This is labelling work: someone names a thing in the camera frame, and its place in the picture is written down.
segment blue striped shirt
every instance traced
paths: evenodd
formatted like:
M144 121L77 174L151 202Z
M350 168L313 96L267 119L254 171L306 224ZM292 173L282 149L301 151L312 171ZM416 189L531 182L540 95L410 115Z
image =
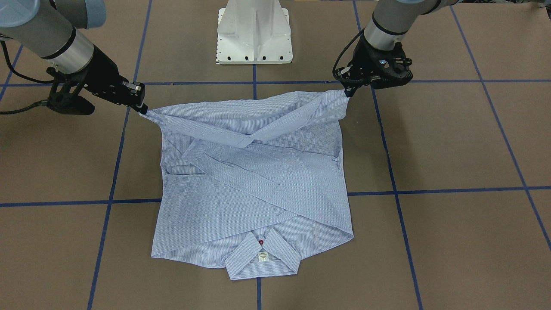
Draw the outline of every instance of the blue striped shirt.
M296 274L300 260L351 240L347 103L330 90L149 110L163 134L152 257L238 280Z

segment floor tile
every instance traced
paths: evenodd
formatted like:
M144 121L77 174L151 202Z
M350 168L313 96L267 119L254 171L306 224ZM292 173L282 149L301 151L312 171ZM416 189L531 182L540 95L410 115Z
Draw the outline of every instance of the floor tile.
M151 109L179 103L251 99L252 85L148 85ZM161 131L134 111L128 118L118 171L116 199L161 198Z
M479 83L377 91L398 190L521 186Z
M226 0L154 2L138 80L252 81L251 66L216 64L218 10L227 3Z
M400 196L425 309L546 309L551 255L524 191Z
M0 105L14 110L45 99L47 87L8 87ZM126 109L84 96L89 116L37 107L0 122L0 202L109 198Z
M259 85L258 98L307 91L324 92L342 89L340 84ZM392 190L381 130L369 87L351 98L346 117L341 120L343 132L344 175L349 192Z
M528 186L551 185L551 83L487 83Z
M357 6L365 27L376 3L358 2ZM417 17L402 43L406 56L413 60L413 79L478 79L449 8Z
M393 196L350 197L354 239L262 279L262 309L418 309Z
M535 3L453 7L484 79L551 79L551 28Z
M551 190L532 190L530 194L549 236L551 234Z
M0 308L86 309L105 208L0 208Z
M132 5L128 5L125 0L109 0L105 2L105 5L107 9L105 24L99 28L80 29L79 31L117 64L121 75L132 81L142 41L148 2L136 1ZM48 66L49 64L45 60L27 48L23 48L15 69L27 76L48 81L52 79L46 73ZM10 83L33 82L14 76Z
M158 204L111 210L94 309L255 309L256 280L151 258Z
M337 56L358 33L351 1L282 1L289 10L293 62L259 65L259 81L332 81ZM343 57L342 66L351 58Z

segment blue tape line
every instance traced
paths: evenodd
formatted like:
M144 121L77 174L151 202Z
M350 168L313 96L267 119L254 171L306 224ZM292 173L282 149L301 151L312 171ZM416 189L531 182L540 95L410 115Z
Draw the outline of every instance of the blue tape line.
M144 204L149 202L161 202L161 198L149 198L149 199L115 199L113 204Z
M515 191L524 190L523 187L510 187L510 188L466 188L466 189L428 189L428 190L399 190L399 195L412 195L412 194L443 194L443 193L479 193L489 191Z
M485 83L549 83L551 79L485 79Z
M121 164L122 148L123 148L123 145L125 144L125 130L126 130L126 124L128 123L129 112L130 112L130 108L126 108L125 123L122 126L121 142L118 146L117 161L115 163L115 171L113 172L113 183L111 185L111 191L109 193L109 201L113 200L113 196L115 194L115 185L117 183L118 169ZM98 283L98 275L99 275L100 265L101 265L101 256L103 255L105 236L107 235L107 225L109 224L109 216L111 215L111 206L112 206L112 203L109 202L109 204L107 204L107 209L105 210L105 219L104 219L103 230L101 231L100 246L98 249L98 258L96 259L96 266L94 268L94 277L92 278L92 285L90 288L90 297L88 298L88 310L92 309L92 304L94 303L96 284Z
M479 83L477 79L413 79L410 83Z
M262 310L262 285L261 278L256 278L256 308Z
M523 187L508 188L465 188L465 189L421 189L399 190L398 195L416 194L443 194L443 193L484 193L492 191L516 191L524 190ZM529 186L528 190L551 190L551 186ZM348 196L384 196L394 195L394 191L356 191L349 192ZM143 204L161 202L161 198L144 199L113 199L113 200L79 200L79 201L40 201L40 202L7 202L0 207L32 207L32 206L72 206L72 205L102 205L102 204Z
M151 5L153 0L149 0L147 4L147 13L145 14L145 22L143 25L142 41L139 44L138 60L136 61L136 69L134 69L134 82L138 79L139 64L142 61L143 45L145 43L145 35L147 34L147 26L149 24L149 15L151 14Z
M19 46L19 50L17 51L17 54L15 54L15 58L12 62L12 67L15 68L15 65L17 65L17 60L19 60L19 56L21 56L21 52L23 51L23 45L21 44ZM13 72L10 70L8 73L8 77L6 78L6 82L4 83L4 86L2 87L2 90L0 91L0 101L2 101L2 98L4 98L4 93L6 92L6 88L8 87L9 80L12 78Z
M339 81L257 81L257 84L338 84Z
M371 89L371 94L373 96L373 102L375 104L375 113L377 114L377 121L379 122L379 127L381 129L381 138L382 138L382 145L385 148L386 152L386 160L388 163L388 173L390 174L390 181L392 183L392 190L394 193L394 199L396 201L396 209L398 211L398 217L400 219L400 226L402 227L402 236L404 238L404 245L406 246L406 253L408 255L408 262L409 262L409 269L412 274L413 279L413 287L415 288L415 296L417 297L417 305L419 307L419 310L423 310L423 302L421 301L421 293L419 292L419 285L417 283L417 275L415 273L415 266L413 265L413 257L411 254L411 249L409 247L409 238L406 231L406 224L404 223L404 217L402 215L402 207L400 205L400 199L398 196L398 190L396 188L396 180L394 178L394 172L392 170L392 163L390 160L390 153L388 151L388 145L386 144L386 137L385 137L385 130L382 125L382 119L381 119L381 112L379 110L379 104L377 102L377 96L375 94L375 90Z
M529 190L550 190L551 186L529 186Z
M393 191L357 191L348 193L348 196L382 196L382 195L394 195Z
M9 202L0 204L0 208L7 207L38 207L38 206L73 206L73 205L103 205L109 200L79 200L79 201L44 201L44 202Z
M358 26L358 31L361 31L360 16L358 16L358 7L356 6L356 1L352 1L354 6L354 14L356 15L356 25Z
M253 82L144 82L145 85L252 85Z
M7 84L6 87L51 87L52 84L38 84L38 83L20 83L20 84Z
M498 123L499 130L501 131L501 135L503 136L503 140L505 140L505 144L507 145L507 149L509 150L509 154L511 155L513 163L515 164L515 168L518 172L518 177L520 178L520 181L522 182L522 186L523 186L523 188L526 192L526 196L528 196L530 206L532 207L532 210L534 211L534 214L536 215L536 219L539 223L539 227L542 230L543 237L545 238L545 241L547 241L547 246L549 247L549 250L551 250L551 240L549 239L549 235L547 234L547 231L545 230L542 219L539 216L539 212L538 212L538 209L536 208L536 204L534 204L534 201L532 199L532 195L530 194L528 186L526 185L526 181L524 180L524 176L522 175L522 172L520 170L520 166L518 165L515 154L513 153L513 149L511 147L511 145L509 144L509 139L505 135L505 130L503 129L503 125L501 124L501 121L499 120L498 112L495 109L494 103L493 103L493 101L490 97L490 93L488 92L486 84L484 83L484 80L482 79L482 74L480 73L480 69L478 68L477 62L474 59L474 55L473 55L473 52L471 51L471 47L469 46L469 43L467 42L467 38L465 37L465 33L463 32L463 29L461 28L461 24L459 23L459 19L457 18L457 15L455 14L454 9L452 7L450 7L450 10L451 10L451 13L453 14L453 18L455 19L457 27L459 28L459 32L461 33L461 37L463 38L463 42L465 43L465 46L467 47L467 51L469 52L469 55L471 56L471 60L472 60L473 65L474 65L474 69L477 71L478 78L480 79L480 83L482 84L482 87L484 88L484 92L485 92L486 98L488 99L488 102L490 104L491 111L492 111L492 113L494 113L495 121Z
M145 15L145 22L144 22L143 32L142 32L142 41L140 43L140 47L139 47L139 51L138 51L138 59L136 60L136 69L134 70L134 82L136 81L136 78L138 76L139 64L140 64L140 60L141 60L141 57L142 57L143 45L145 43L145 34L147 32L147 26L149 24L149 15L151 13L152 2L153 2L153 0L149 0L148 6L147 6L147 13ZM123 149L124 144L125 144L125 132L126 132L126 125L128 124L129 113L130 113L130 108L126 108L125 123L122 126L121 142L120 142L119 147L118 147L117 161L115 163L115 171L113 172L113 184L111 186L111 191L109 193L109 200L110 201L113 200L113 196L115 195L115 186L116 186L116 183L117 183L118 169L119 169L120 164L121 164L122 149ZM96 267L94 269L94 277L92 279L92 285L91 285L91 288L90 288L90 297L88 299L88 308L87 308L88 310L92 309L92 305L94 303L94 295L95 295L95 290L96 290L96 284L98 283L98 275L99 275L99 270L100 270L100 265L101 265L101 256L103 254L103 247L104 247L104 244L105 244L105 236L107 234L107 226L109 224L109 217L111 215L111 205L112 205L112 203L109 203L107 205L107 209L105 210L105 220L104 220L103 230L101 232L100 246L99 246L99 249L98 249L98 258L96 260Z
M252 65L252 98L254 100L257 99L257 97L256 97L256 84L257 84L257 81L256 81L256 64L253 63L253 65Z
M98 283L98 274L100 271L101 256L103 255L103 247L105 244L105 235L107 233L107 225L109 224L109 216L111 215L111 204L107 205L105 209L105 219L103 229L101 231L100 246L98 249L98 257L96 258L96 266L94 268L94 277L92 278L92 286L90 288L90 297L88 298L87 310L92 309L92 303L94 302L94 294L96 292L96 284Z

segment black cable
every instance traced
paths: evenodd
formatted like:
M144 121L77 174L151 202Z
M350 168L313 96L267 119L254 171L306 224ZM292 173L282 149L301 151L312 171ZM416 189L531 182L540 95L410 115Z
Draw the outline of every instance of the black cable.
M13 111L0 111L0 115L10 115L10 114L17 114L17 113L21 113L21 112L25 112L25 111L28 111L32 108L35 108L37 106L41 106L41 105L46 105L47 104L47 100L41 100L41 101L37 101L29 106L26 106L24 108L21 108L21 109L18 109L18 110L13 110Z
M0 40L0 44L2 44L2 51L4 51L4 58L6 59L6 65L8 65L8 68L13 72L13 74L15 74L16 76L20 77L20 78L24 78L26 80L29 80L31 82L36 82L36 83L40 83L40 84L49 84L49 83L53 83L53 79L50 80L50 81L42 81L42 80L39 80L39 79L35 79L35 78L31 78L31 77L28 77L24 74L21 74L19 72L17 72L13 66L12 66L12 62L9 60L9 54L8 54L8 46L6 45L6 43L4 41L1 41Z
M341 61L341 57L344 55L344 53L346 53L346 51L348 50L348 48L350 47L350 45L352 45L352 43L354 43L354 41L356 41L357 38L360 37L360 35L362 35L364 33L364 29L361 29L360 32L358 32L358 34L356 34L356 36L352 39L352 41L350 41L348 43L348 45L344 48L344 50L341 52L341 54L339 54L339 57L337 57L337 60L335 61L335 64L333 65L333 77L339 81L339 82L348 82L348 83L365 83L367 81L367 79L346 79L346 78L341 78L338 76L337 74L337 66L339 64L339 61Z

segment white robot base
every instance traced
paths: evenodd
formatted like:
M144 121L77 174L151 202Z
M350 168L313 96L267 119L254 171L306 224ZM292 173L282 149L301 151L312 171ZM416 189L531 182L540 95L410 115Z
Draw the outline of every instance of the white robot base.
M289 11L279 0L229 0L218 12L216 62L221 65L290 63Z

